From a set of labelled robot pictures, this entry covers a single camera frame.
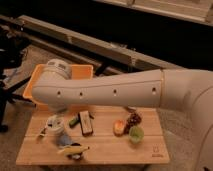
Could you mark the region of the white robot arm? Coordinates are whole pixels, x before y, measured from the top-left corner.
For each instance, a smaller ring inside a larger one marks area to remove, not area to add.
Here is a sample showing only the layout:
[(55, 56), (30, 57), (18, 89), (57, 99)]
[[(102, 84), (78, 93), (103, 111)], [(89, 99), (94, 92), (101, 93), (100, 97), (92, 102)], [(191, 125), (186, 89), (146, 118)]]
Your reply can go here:
[(213, 71), (157, 69), (75, 80), (68, 63), (52, 59), (34, 84), (32, 96), (55, 112), (71, 104), (183, 111), (196, 134), (192, 171), (213, 171)]

